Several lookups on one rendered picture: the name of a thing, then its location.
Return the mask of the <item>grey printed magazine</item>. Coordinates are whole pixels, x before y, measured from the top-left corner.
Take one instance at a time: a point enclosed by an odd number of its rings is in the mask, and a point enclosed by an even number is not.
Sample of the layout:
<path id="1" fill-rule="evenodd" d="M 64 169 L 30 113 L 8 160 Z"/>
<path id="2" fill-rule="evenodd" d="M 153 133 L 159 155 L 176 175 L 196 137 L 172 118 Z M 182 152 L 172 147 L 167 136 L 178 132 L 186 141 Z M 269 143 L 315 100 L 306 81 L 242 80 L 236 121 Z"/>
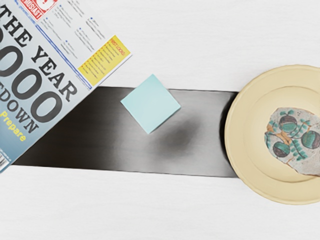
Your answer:
<path id="1" fill-rule="evenodd" d="M 89 0 L 0 0 L 0 173 L 131 55 Z"/>

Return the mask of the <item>cream plate with painted centre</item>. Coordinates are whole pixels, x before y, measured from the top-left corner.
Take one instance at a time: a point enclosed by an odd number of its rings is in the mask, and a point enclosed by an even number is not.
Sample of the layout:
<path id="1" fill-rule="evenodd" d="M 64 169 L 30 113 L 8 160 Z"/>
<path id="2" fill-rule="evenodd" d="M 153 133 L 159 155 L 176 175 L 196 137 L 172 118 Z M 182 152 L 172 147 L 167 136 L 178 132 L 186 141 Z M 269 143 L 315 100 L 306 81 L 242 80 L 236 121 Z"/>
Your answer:
<path id="1" fill-rule="evenodd" d="M 320 202 L 320 177 L 296 172 L 268 150 L 265 132 L 278 108 L 304 109 L 320 117 L 320 67 L 277 67 L 258 75 L 239 92 L 224 130 L 231 166 L 266 199 L 291 205 Z"/>

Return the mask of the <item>light blue square block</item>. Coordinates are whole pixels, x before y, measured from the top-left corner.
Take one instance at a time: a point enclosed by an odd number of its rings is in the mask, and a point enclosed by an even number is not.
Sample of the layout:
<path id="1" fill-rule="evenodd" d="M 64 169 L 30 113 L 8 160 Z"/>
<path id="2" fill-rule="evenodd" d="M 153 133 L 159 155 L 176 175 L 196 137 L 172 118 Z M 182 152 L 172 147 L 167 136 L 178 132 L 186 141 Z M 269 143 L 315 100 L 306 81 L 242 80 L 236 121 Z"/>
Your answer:
<path id="1" fill-rule="evenodd" d="M 181 108 L 154 74 L 120 102 L 147 134 L 153 132 Z"/>

